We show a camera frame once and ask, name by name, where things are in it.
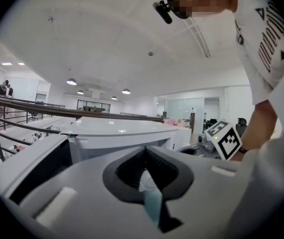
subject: glass partition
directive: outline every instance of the glass partition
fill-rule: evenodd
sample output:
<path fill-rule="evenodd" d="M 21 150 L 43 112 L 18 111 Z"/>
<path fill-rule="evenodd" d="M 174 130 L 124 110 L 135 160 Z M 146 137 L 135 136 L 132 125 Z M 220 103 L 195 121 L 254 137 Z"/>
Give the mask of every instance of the glass partition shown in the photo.
<path fill-rule="evenodd" d="M 167 118 L 189 120 L 191 111 L 195 112 L 194 133 L 202 133 L 204 98 L 166 100 Z"/>
<path fill-rule="evenodd" d="M 103 103 L 98 103 L 98 102 L 91 102 L 91 101 L 85 101 L 85 100 L 78 100 L 78 106 L 77 109 L 84 111 L 85 107 L 95 107 L 95 108 L 102 108 L 105 109 L 103 113 L 110 113 L 110 104 L 103 104 Z"/>

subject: handrail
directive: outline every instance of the handrail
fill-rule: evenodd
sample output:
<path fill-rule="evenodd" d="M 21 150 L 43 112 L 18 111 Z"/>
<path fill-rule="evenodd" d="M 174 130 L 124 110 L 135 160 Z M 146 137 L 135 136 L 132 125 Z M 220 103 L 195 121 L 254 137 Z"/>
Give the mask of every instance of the handrail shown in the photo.
<path fill-rule="evenodd" d="M 41 104 L 41 105 L 59 106 L 59 107 L 62 106 L 63 108 L 65 107 L 63 105 L 55 105 L 55 104 L 42 103 L 42 102 L 37 102 L 37 101 L 29 101 L 29 100 L 24 100 L 24 99 L 7 98 L 7 97 L 2 97 L 2 96 L 0 98 L 15 100 L 15 101 L 24 102 L 24 103 L 31 103 L 31 104 Z"/>
<path fill-rule="evenodd" d="M 46 132 L 46 133 L 60 133 L 60 131 L 57 130 L 51 130 L 47 128 L 37 128 L 32 126 L 27 126 L 25 124 L 19 124 L 21 122 L 26 122 L 28 124 L 28 121 L 30 119 L 38 119 L 36 116 L 41 115 L 41 119 L 46 117 L 52 117 L 52 116 L 60 116 L 60 117 L 68 117 L 68 118 L 76 118 L 79 119 L 81 117 L 92 117 L 92 118 L 104 118 L 104 119 L 118 119 L 118 120 L 151 120 L 156 122 L 163 122 L 163 118 L 159 117 L 148 117 L 148 116 L 136 116 L 136 115 L 118 115 L 118 114 L 104 114 L 104 113 L 93 113 L 93 112 L 87 112 L 87 111 L 79 111 L 79 110 L 70 110 L 65 109 L 65 106 L 61 105 L 54 105 L 54 104 L 47 104 L 47 103 L 40 103 L 40 102 L 34 102 L 34 101 L 26 101 L 21 99 L 13 99 L 13 98 L 6 98 L 6 97 L 0 97 L 0 107 L 3 107 L 3 111 L 0 112 L 0 114 L 3 114 L 3 119 L 0 118 L 0 121 L 2 122 L 2 125 L 0 127 L 3 127 L 4 130 L 6 130 L 7 125 L 13 125 L 16 127 L 21 127 L 29 130 L 35 130 L 39 132 Z M 19 110 L 19 113 L 26 113 L 25 116 L 15 116 L 15 117 L 7 117 L 5 118 L 5 108 L 13 108 Z M 10 119 L 17 119 L 26 117 L 26 120 L 18 121 L 18 122 L 12 122 L 9 121 Z M 6 134 L 0 133 L 1 137 L 4 137 L 6 139 L 25 144 L 25 145 L 32 145 L 31 142 L 23 141 L 14 137 L 11 137 Z M 0 145 L 0 159 L 2 161 L 5 161 L 5 157 L 3 154 L 3 150 L 14 154 L 15 152 L 12 150 L 9 150 L 7 148 L 1 147 Z"/>
<path fill-rule="evenodd" d="M 11 98 L 5 99 L 0 97 L 0 106 L 6 106 L 22 111 L 36 112 L 41 114 L 69 117 L 79 119 L 81 117 L 92 118 L 104 118 L 104 119 L 118 119 L 118 120 L 151 120 L 156 122 L 163 122 L 161 117 L 142 117 L 142 116 L 130 116 L 130 115 L 118 115 L 118 114 L 103 114 L 93 113 L 79 110 L 71 110 L 57 107 L 48 107 L 37 104 L 25 104 L 22 102 L 14 101 Z"/>
<path fill-rule="evenodd" d="M 140 114 L 128 114 L 128 113 L 121 113 L 121 115 L 132 115 L 132 116 L 147 117 L 147 115 L 140 115 Z"/>

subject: office chair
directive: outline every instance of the office chair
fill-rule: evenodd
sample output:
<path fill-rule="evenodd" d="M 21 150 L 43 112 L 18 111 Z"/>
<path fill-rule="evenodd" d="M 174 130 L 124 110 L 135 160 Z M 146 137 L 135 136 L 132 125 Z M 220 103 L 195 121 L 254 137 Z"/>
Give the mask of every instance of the office chair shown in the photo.
<path fill-rule="evenodd" d="M 211 125 L 214 125 L 217 123 L 217 120 L 216 119 L 210 119 L 210 122 L 211 122 Z"/>
<path fill-rule="evenodd" d="M 212 126 L 212 123 L 210 121 L 206 122 L 206 128 L 210 128 Z"/>
<path fill-rule="evenodd" d="M 247 121 L 244 118 L 238 118 L 238 124 L 236 124 L 236 130 L 241 137 L 243 133 L 245 132 L 247 127 Z"/>
<path fill-rule="evenodd" d="M 37 118 L 38 113 L 34 113 L 34 112 L 29 112 L 29 113 L 31 114 L 31 117 L 29 117 L 28 120 L 32 120 L 32 121 L 38 120 Z"/>

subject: person standing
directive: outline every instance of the person standing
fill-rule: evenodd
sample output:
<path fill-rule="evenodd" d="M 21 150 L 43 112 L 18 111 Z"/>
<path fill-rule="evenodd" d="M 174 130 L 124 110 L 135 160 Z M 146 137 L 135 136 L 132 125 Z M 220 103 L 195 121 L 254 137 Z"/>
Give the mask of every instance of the person standing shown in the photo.
<path fill-rule="evenodd" d="M 10 84 L 8 84 L 9 92 L 8 92 L 8 97 L 9 98 L 14 98 L 13 97 L 13 88 Z"/>
<path fill-rule="evenodd" d="M 14 98 L 14 93 L 13 93 L 13 88 L 11 87 L 11 85 L 10 84 L 8 84 L 8 88 L 9 88 L 9 91 L 8 91 L 8 98 Z M 7 107 L 6 108 L 6 114 L 7 115 L 11 115 L 11 112 L 13 112 L 14 111 L 14 109 L 12 109 L 12 108 L 9 108 L 9 107 Z"/>
<path fill-rule="evenodd" d="M 284 17 L 272 0 L 174 0 L 193 17 L 233 12 L 239 59 L 250 82 L 255 109 L 232 160 L 259 149 L 275 129 L 277 114 L 268 97 L 284 76 Z"/>
<path fill-rule="evenodd" d="M 5 97 L 7 93 L 7 85 L 6 82 L 0 84 L 0 97 Z"/>
<path fill-rule="evenodd" d="M 6 82 L 3 82 L 2 84 L 0 84 L 0 97 L 5 97 L 6 93 L 7 93 L 7 85 Z M 3 107 L 0 107 L 0 118 L 3 118 L 2 113 L 3 113 Z"/>

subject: black graphic print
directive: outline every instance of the black graphic print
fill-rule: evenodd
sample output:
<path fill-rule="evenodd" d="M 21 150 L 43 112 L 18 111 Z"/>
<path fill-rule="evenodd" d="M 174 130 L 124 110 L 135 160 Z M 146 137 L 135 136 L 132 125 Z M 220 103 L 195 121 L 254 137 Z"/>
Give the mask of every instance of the black graphic print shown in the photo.
<path fill-rule="evenodd" d="M 237 42 L 238 42 L 240 45 L 243 45 L 243 38 L 242 38 L 242 35 L 241 35 L 241 33 L 240 33 L 240 28 L 239 28 L 239 26 L 238 26 L 238 24 L 237 24 L 236 21 L 235 21 L 235 24 L 236 24 L 236 30 L 237 30 L 237 37 L 236 37 Z"/>
<path fill-rule="evenodd" d="M 266 8 L 257 8 L 256 12 L 267 24 L 266 30 L 262 33 L 258 54 L 265 68 L 270 73 L 272 56 L 278 46 L 278 40 L 284 37 L 284 19 L 279 9 L 271 1 L 268 2 Z M 283 60 L 284 51 L 281 50 L 281 61 Z"/>

